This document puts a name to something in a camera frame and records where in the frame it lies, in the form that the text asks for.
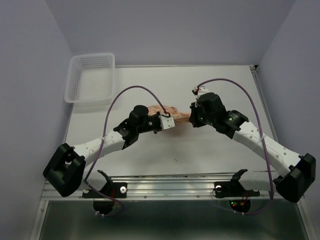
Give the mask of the floral mesh laundry bag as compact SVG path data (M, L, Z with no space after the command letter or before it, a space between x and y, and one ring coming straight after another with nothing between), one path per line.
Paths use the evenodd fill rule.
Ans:
M151 105L151 106L148 106L147 108L148 108L149 115L154 115L157 112L160 112L161 114L164 113L164 110L160 105ZM190 113L180 112L174 106L165 105L164 109L170 114L171 117L173 117L174 123L176 126L190 123L189 122L189 118L191 116Z

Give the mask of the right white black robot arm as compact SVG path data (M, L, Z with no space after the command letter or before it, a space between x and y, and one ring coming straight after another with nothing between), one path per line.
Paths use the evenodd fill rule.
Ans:
M253 196L254 191L274 191L285 200L297 203L316 178L316 159L309 153L300 155L265 134L237 110L226 110L220 97L213 92L194 92L189 122L194 128L205 125L234 140L261 157L275 169L268 172L241 169L230 181L216 182L217 198Z

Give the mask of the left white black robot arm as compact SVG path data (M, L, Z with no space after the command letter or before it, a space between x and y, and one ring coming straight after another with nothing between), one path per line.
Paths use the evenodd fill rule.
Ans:
M88 165L107 154L128 148L142 133L161 130L161 113L151 115L146 106L137 105L129 117L106 136L75 146L61 144L44 168L43 176L62 197L68 197L84 182Z

